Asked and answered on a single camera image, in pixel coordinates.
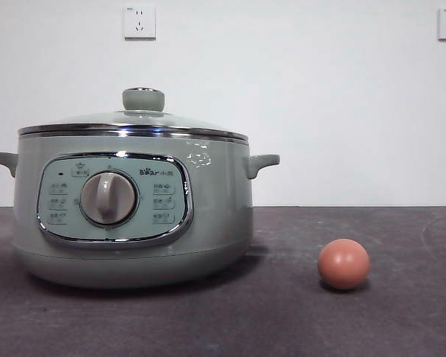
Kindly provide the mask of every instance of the glass lid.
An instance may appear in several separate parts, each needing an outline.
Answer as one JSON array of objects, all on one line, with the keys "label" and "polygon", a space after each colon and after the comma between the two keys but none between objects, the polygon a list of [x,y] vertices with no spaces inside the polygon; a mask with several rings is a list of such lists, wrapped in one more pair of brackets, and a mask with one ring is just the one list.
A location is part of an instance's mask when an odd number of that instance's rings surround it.
[{"label": "glass lid", "polygon": [[118,135],[184,137],[203,135],[209,139],[229,138],[248,141],[243,134],[227,131],[220,126],[162,112],[164,93],[156,89],[131,88],[123,92],[125,110],[67,118],[56,123],[28,126],[19,135]]}]

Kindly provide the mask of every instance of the white wall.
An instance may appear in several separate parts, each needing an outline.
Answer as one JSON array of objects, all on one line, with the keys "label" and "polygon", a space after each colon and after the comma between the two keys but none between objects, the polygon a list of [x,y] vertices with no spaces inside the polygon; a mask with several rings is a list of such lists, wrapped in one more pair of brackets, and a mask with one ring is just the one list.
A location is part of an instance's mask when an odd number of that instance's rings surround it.
[{"label": "white wall", "polygon": [[122,8],[138,1],[0,0],[0,151],[22,126],[151,86],[167,112],[281,155],[255,205],[446,205],[446,0],[153,3],[157,41],[129,42]]}]

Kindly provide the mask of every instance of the gray countertop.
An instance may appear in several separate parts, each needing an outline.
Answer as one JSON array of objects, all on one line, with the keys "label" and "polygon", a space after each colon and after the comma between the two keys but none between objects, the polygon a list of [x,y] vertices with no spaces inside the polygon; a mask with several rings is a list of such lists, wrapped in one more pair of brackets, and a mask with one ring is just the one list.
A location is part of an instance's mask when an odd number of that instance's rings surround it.
[{"label": "gray countertop", "polygon": [[[446,356],[446,208],[256,208],[255,237],[212,276],[151,289],[48,283],[13,254],[0,208],[2,356]],[[352,292],[316,259],[347,237],[372,259]]]}]

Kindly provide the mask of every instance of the egg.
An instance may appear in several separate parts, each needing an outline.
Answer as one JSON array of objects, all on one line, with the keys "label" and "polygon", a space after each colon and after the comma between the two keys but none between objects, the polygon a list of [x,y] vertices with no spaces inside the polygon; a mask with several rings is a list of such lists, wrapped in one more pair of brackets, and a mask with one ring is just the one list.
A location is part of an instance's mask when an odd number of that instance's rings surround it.
[{"label": "egg", "polygon": [[320,252],[317,269],[331,287],[349,290],[365,281],[370,272],[370,258],[360,243],[336,239]]}]

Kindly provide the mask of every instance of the dial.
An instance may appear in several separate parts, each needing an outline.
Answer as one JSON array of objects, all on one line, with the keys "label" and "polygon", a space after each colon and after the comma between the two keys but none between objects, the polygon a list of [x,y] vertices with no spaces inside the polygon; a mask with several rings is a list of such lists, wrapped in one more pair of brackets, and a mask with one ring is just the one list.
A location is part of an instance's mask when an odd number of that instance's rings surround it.
[{"label": "dial", "polygon": [[98,173],[81,190],[81,209],[90,220],[113,225],[131,214],[135,197],[134,185],[127,177],[113,172]]}]

